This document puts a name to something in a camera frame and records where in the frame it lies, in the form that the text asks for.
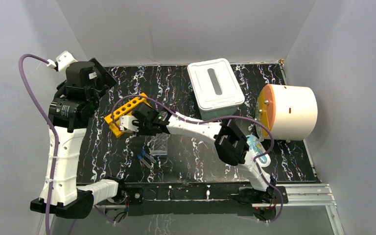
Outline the blue packaged tool blister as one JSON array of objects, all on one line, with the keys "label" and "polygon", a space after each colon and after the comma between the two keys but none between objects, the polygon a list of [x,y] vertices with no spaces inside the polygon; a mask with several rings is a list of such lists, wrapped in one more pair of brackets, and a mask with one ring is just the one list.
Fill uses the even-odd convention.
[{"label": "blue packaged tool blister", "polygon": [[[254,135],[247,135],[246,138],[247,144],[249,145],[249,150],[253,153],[253,156],[260,155],[266,151],[258,137]],[[258,157],[257,162],[261,167],[268,167],[271,164],[271,159],[268,154],[265,154]]]}]

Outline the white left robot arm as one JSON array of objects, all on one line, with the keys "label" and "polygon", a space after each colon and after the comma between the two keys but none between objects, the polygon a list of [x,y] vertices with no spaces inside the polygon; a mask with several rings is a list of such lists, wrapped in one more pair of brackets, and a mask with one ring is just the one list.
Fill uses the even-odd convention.
[{"label": "white left robot arm", "polygon": [[57,86],[49,105],[50,148],[46,179],[40,196],[30,202],[33,212],[67,219],[83,219],[94,205],[106,199],[115,204],[127,196],[122,180],[115,177],[77,186],[77,169],[82,141],[89,119],[101,98],[116,81],[95,59],[72,62],[59,72],[66,79]]}]

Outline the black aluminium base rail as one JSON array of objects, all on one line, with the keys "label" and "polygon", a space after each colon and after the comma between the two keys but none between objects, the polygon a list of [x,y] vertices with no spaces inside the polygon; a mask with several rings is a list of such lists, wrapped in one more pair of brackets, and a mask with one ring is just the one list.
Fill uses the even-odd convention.
[{"label": "black aluminium base rail", "polygon": [[82,219],[92,209],[118,209],[114,218],[151,214],[237,214],[271,222],[287,206],[326,206],[336,202],[327,184],[286,184],[255,190],[247,182],[237,183],[125,183],[113,195],[93,185],[80,184],[77,198],[64,205],[56,203],[50,213],[61,218]]}]

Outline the white bin lid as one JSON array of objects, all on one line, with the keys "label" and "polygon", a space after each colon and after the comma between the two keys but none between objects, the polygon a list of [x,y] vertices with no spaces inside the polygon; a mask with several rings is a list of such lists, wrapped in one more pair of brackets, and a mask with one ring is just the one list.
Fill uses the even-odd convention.
[{"label": "white bin lid", "polygon": [[245,101],[234,71],[225,58],[191,63],[188,74],[200,111],[228,109]]}]

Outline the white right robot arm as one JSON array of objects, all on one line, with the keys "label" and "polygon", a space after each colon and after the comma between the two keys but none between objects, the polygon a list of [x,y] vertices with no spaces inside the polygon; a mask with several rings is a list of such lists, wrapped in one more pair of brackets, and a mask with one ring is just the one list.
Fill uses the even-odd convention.
[{"label": "white right robot arm", "polygon": [[203,121],[168,108],[159,112],[142,103],[129,115],[119,118],[119,127],[142,136],[166,133],[212,144],[222,162],[237,167],[248,179],[259,201],[268,203],[276,198],[278,202],[283,202],[282,193],[276,188],[276,180],[264,170],[271,163],[268,151],[258,137],[245,135],[241,131],[234,122],[236,118],[226,116]]}]

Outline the yellow test tube rack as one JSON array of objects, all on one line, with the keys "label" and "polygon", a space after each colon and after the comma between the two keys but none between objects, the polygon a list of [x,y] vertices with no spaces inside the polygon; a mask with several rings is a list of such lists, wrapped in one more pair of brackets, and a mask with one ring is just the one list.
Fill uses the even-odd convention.
[{"label": "yellow test tube rack", "polygon": [[[130,101],[126,102],[125,104],[123,104],[122,106],[120,106],[119,108],[115,109],[114,111],[114,118],[116,119],[116,124],[117,125],[120,125],[120,118],[122,116],[130,116],[131,115],[131,112],[136,108],[137,105],[139,105],[140,103],[145,103],[146,105],[148,105],[150,107],[150,105],[148,104],[147,102],[147,99],[146,98],[142,98],[142,97],[134,97],[132,98]],[[130,132],[128,130],[125,130],[124,128],[118,128],[114,123],[113,123],[113,118],[112,118],[112,114],[109,113],[107,116],[104,117],[104,120],[106,121],[106,123],[109,125],[109,129],[112,131],[113,135],[116,137],[116,138],[119,138],[120,136],[122,136],[124,133],[126,132]]]}]

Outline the clear well plate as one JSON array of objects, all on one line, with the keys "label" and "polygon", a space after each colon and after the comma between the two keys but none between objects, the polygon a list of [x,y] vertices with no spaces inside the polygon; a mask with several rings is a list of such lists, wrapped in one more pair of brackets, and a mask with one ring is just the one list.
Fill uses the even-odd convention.
[{"label": "clear well plate", "polygon": [[150,154],[154,156],[167,155],[167,141],[169,134],[161,133],[152,137],[150,145]]}]

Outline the mint green plastic bin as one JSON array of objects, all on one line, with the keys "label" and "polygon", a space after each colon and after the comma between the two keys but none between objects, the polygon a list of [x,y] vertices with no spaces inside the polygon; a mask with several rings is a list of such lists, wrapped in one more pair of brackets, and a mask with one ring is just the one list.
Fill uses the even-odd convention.
[{"label": "mint green plastic bin", "polygon": [[219,118],[223,116],[232,116],[238,109],[238,105],[236,106],[224,106],[222,108],[210,109],[210,110],[203,110],[199,109],[200,115],[202,120],[211,120],[214,118]]}]

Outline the blue capped tube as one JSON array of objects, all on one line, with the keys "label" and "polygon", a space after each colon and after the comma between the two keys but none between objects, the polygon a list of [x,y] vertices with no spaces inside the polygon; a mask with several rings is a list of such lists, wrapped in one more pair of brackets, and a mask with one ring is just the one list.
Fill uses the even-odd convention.
[{"label": "blue capped tube", "polygon": [[147,168],[151,168],[151,164],[148,163],[148,162],[144,159],[144,157],[142,157],[141,155],[138,155],[138,159],[139,159],[139,161],[140,161],[141,163],[143,163]]},{"label": "blue capped tube", "polygon": [[156,163],[157,161],[151,156],[149,155],[148,153],[146,153],[145,151],[142,151],[141,152],[147,159],[149,159],[152,163]]}]

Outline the white orange centrifuge drum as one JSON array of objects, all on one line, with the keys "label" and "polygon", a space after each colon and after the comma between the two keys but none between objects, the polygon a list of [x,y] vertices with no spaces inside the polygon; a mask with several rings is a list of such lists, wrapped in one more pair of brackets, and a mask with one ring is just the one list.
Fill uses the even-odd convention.
[{"label": "white orange centrifuge drum", "polygon": [[267,84],[257,99],[256,119],[275,140],[304,140],[317,117],[316,97],[309,87]]}]

